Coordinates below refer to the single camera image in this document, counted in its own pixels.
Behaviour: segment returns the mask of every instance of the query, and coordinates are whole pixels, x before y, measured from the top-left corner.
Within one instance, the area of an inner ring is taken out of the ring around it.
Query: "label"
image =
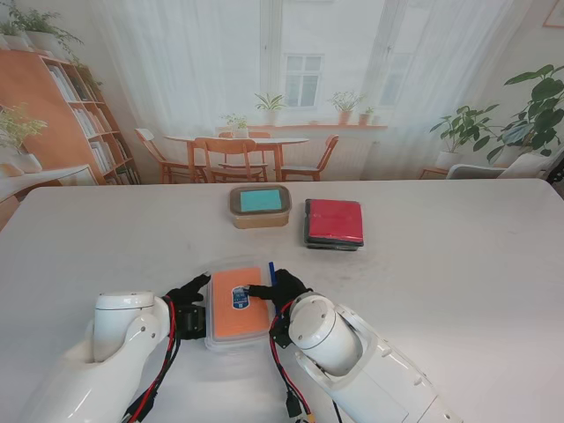
[[[231,291],[233,295],[233,308],[244,310],[250,305],[249,290],[244,286],[237,286]]]

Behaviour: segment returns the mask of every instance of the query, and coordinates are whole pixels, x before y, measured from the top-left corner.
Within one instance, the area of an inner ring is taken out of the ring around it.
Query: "book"
[[[117,174],[117,177],[120,179],[123,185],[131,185],[130,178],[128,178],[126,172],[120,172]]]
[[[106,132],[111,132],[112,131],[112,125],[109,124],[108,119],[106,119],[106,116],[104,115],[102,110],[98,107],[97,107],[97,109],[98,109],[98,116],[100,117],[100,123],[104,127],[104,130]]]
[[[85,123],[85,126],[88,128],[88,133],[90,133],[91,135],[96,135],[98,132],[96,132],[96,130],[94,129],[94,125],[92,124],[92,122],[90,122],[90,119],[88,118],[86,112],[82,109],[79,109],[78,113],[82,116],[82,120]]]
[[[123,159],[124,159],[124,160],[127,159],[127,158],[128,158],[128,155],[127,155],[127,153],[125,152],[125,149],[123,148],[122,142],[121,142],[119,139],[116,139],[115,141],[116,141],[116,143],[117,143],[117,147],[120,149],[120,153],[122,154]]]
[[[82,100],[82,101],[88,101],[88,96],[86,95],[85,91],[82,88],[82,85],[80,84],[80,81],[78,81],[77,78],[69,75],[69,79],[70,79],[70,83],[72,84],[72,86],[74,86],[74,90],[77,92],[78,97]]]
[[[102,143],[100,141],[92,141],[90,143],[90,146],[98,149],[98,153],[100,154],[100,158],[101,158],[102,164],[104,165],[104,168],[106,168],[106,172],[109,172],[110,170],[112,170],[112,167],[114,165],[112,164],[110,159],[106,156],[106,152],[104,151]]]
[[[49,73],[51,74],[51,77],[53,77],[53,79],[55,80],[55,84],[56,84],[57,88],[59,89],[59,91],[61,92],[61,94],[63,95],[63,98],[65,99],[65,101],[71,101],[71,99],[69,98],[69,94],[67,94],[66,90],[64,89],[63,85],[61,84],[61,81],[59,81],[59,78],[56,77],[56,74],[52,70],[49,70]]]
[[[78,101],[77,97],[74,95],[71,86],[67,82],[67,79],[64,77],[63,72],[56,66],[49,64],[48,68],[50,71],[53,71],[57,77],[57,79],[61,82],[64,91],[67,93],[67,97],[69,101]]]
[[[106,167],[104,167],[100,153],[98,152],[97,148],[94,148],[92,146],[90,146],[90,148],[92,149],[92,153],[94,155],[94,160],[96,160],[96,164],[98,165],[98,168],[100,169],[100,171],[105,174],[106,173]]]
[[[114,154],[112,154],[112,151],[109,148],[109,144],[106,141],[102,141],[100,144],[102,146],[102,149],[104,150],[104,154],[109,159],[112,167],[114,167],[117,163],[115,162]]]
[[[104,130],[104,127],[101,125],[100,121],[96,117],[96,115],[94,113],[92,113],[91,111],[87,111],[87,113],[88,113],[88,116],[90,117],[90,121],[93,123],[94,128],[96,129],[96,132],[99,133],[99,134],[106,132]]]

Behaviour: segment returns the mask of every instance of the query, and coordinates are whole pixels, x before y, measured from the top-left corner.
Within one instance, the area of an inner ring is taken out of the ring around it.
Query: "wooden chair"
[[[188,163],[181,163],[180,161],[168,160],[159,151],[157,146],[154,144],[153,140],[155,136],[149,131],[142,128],[135,130],[135,133],[145,146],[152,157],[159,163],[160,171],[160,183],[173,183],[174,175],[189,177],[189,165]],[[196,168],[196,181],[197,182],[208,182],[205,175],[205,165],[194,165]],[[175,172],[174,169],[187,169],[188,173]]]
[[[282,181],[287,181],[287,176],[290,174],[301,174],[304,176],[311,176],[314,181],[319,182],[321,181],[321,172],[327,166],[329,162],[329,158],[335,149],[335,145],[338,142],[338,135],[329,135],[327,141],[325,141],[325,145],[327,148],[325,149],[325,153],[319,160],[319,164],[317,167],[306,167],[306,166],[282,166],[281,173],[282,173]]]
[[[253,168],[249,163],[249,153],[256,149],[256,143],[252,139],[246,138],[196,138],[196,147],[203,148],[205,152],[205,165],[211,183],[215,183],[217,177],[222,178],[221,182],[227,179],[243,179],[249,182],[260,182],[262,169]],[[210,162],[210,152],[219,152],[224,155],[242,154],[245,158],[243,168],[212,167]]]
[[[233,133],[232,132],[221,132],[219,134],[219,137],[220,138],[233,138]],[[271,137],[271,134],[269,134],[268,132],[250,132],[249,133],[249,138],[270,138],[270,137]],[[268,176],[266,175],[266,168],[268,167],[268,164],[266,163],[263,151],[261,151],[261,156],[263,158],[262,163],[253,163],[250,166],[251,166],[251,168],[261,168],[263,170],[263,180],[265,182],[268,182]],[[228,168],[232,168],[232,169],[245,168],[245,165],[231,165],[231,164],[227,163],[227,155],[225,155],[224,161],[225,161],[225,163],[219,164],[221,167],[228,167]]]

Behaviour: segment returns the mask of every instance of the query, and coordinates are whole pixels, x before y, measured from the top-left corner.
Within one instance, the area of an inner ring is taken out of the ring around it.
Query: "window sill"
[[[347,129],[347,130],[385,130],[388,126],[386,125],[337,125],[337,124],[325,124],[320,123],[319,125],[249,125],[251,130],[331,130],[331,129]]]

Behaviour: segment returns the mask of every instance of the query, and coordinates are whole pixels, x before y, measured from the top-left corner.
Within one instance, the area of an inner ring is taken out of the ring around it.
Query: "plastic container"
[[[287,225],[291,209],[290,191],[281,185],[239,187],[229,193],[229,210],[239,229]]]
[[[229,263],[212,271],[206,300],[208,349],[233,352],[268,339],[273,306],[269,301],[248,297],[243,292],[246,285],[271,286],[267,262]]]

